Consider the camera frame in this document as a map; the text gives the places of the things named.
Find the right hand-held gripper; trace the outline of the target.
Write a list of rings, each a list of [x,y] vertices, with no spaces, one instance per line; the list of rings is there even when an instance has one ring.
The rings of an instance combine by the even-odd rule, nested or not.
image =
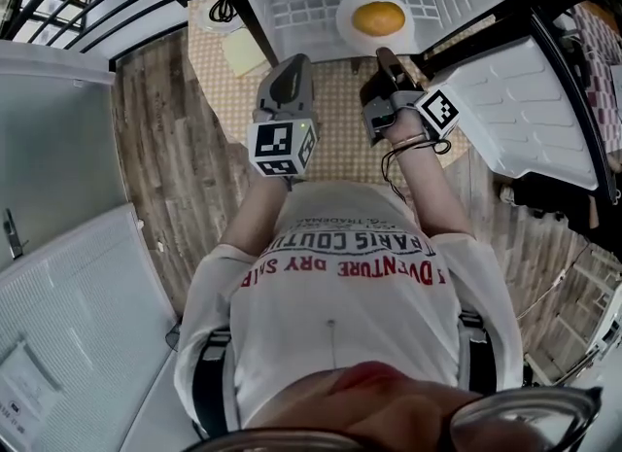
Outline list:
[[[395,124],[401,110],[413,110],[420,115],[428,139],[445,139],[459,119],[454,103],[440,89],[425,92],[389,48],[378,48],[376,58],[378,72],[360,91],[363,125],[370,146],[384,138],[384,131]]]

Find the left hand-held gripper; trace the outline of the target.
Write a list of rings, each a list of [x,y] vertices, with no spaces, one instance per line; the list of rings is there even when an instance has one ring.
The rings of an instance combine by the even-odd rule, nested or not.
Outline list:
[[[312,65],[303,53],[278,64],[259,85],[247,148],[250,163],[263,177],[302,176],[317,146],[314,116],[271,111],[293,102],[299,112],[313,102]]]

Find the orange bread roll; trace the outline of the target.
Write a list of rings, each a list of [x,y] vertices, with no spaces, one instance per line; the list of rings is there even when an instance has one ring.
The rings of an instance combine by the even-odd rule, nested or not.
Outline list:
[[[396,3],[374,1],[354,11],[352,24],[365,35],[384,37],[402,29],[405,25],[405,14]]]

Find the white round plate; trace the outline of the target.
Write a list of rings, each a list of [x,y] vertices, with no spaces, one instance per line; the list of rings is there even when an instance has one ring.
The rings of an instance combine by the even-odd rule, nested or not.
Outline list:
[[[374,1],[389,1],[401,7],[405,14],[405,25],[400,31],[384,37],[371,37],[353,26],[354,11]],[[336,25],[342,39],[361,55],[374,55],[381,47],[387,47],[395,54],[409,54],[418,50],[413,17],[410,10],[400,0],[342,0],[336,11]]]

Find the person's right forearm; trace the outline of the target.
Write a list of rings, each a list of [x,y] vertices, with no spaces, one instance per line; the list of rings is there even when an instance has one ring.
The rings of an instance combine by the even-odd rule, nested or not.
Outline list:
[[[397,150],[408,143],[420,143],[424,127],[413,110],[400,110],[396,122],[384,137]],[[474,238],[461,200],[449,185],[432,147],[408,148],[397,154],[397,164],[409,189],[421,230],[427,237],[464,235]]]

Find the person's left forearm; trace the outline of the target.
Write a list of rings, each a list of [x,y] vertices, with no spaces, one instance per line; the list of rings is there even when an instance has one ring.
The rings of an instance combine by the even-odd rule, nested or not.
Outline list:
[[[282,178],[257,177],[240,208],[227,225],[220,243],[258,257],[271,243],[280,212],[289,194]]]

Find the pale yellow napkin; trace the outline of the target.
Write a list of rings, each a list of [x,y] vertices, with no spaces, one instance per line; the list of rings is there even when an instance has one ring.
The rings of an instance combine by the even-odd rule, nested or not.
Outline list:
[[[241,77],[267,62],[264,53],[247,28],[239,28],[222,41],[226,62],[236,77]]]

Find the beige checkered tablecloth table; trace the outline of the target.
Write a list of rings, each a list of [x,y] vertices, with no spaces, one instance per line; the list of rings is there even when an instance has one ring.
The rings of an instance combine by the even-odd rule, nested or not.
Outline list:
[[[225,60],[222,41],[228,34],[201,29],[194,20],[201,2],[190,4],[190,63],[209,105],[230,142],[244,143],[268,61],[236,77]],[[376,68],[372,57],[352,58],[341,38],[336,11],[342,0],[250,0],[278,58],[303,52],[313,61],[314,107],[320,142],[306,175],[311,180],[345,179],[379,183],[382,148],[369,146],[363,128],[360,87]],[[418,39],[427,30],[445,32],[470,17],[475,0],[400,0],[410,10]]]

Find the small white dish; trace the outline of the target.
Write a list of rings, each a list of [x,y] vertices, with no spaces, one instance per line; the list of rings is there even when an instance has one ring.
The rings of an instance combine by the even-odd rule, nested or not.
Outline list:
[[[201,2],[194,20],[201,29],[215,34],[228,34],[243,26],[241,17],[227,0]]]

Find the white printed t-shirt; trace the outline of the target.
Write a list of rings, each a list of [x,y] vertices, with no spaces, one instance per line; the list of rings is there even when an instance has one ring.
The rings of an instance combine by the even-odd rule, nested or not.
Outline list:
[[[456,386],[459,317],[479,314],[499,389],[523,379],[522,341],[492,248],[464,233],[428,237],[389,190],[354,183],[294,186],[274,238],[257,256],[217,246],[190,284],[174,385],[190,416],[208,336],[226,327],[238,414],[316,372],[364,362]]]

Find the ribbed translucent door panel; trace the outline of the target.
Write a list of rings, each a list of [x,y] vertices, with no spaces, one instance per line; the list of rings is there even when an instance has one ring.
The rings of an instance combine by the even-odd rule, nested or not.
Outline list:
[[[119,452],[175,322],[129,204],[0,273],[0,364],[24,341],[60,393],[31,452]]]

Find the white wooden rack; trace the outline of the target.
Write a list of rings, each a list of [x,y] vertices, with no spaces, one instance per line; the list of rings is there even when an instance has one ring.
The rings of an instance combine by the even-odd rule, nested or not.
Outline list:
[[[534,312],[537,317],[525,317],[524,382],[569,385],[622,339],[622,262],[596,245],[586,247]]]

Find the dark-rimmed glasses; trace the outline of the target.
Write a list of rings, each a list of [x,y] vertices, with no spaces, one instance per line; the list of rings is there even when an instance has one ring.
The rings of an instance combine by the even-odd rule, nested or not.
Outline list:
[[[415,452],[576,452],[601,410],[600,387],[527,387],[479,398]],[[311,428],[258,428],[207,438],[182,452],[389,452],[370,438]]]

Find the white paper sign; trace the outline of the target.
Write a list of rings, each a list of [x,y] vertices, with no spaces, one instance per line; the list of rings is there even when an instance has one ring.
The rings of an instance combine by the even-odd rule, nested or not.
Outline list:
[[[0,364],[0,439],[14,452],[31,452],[59,398],[20,341]]]

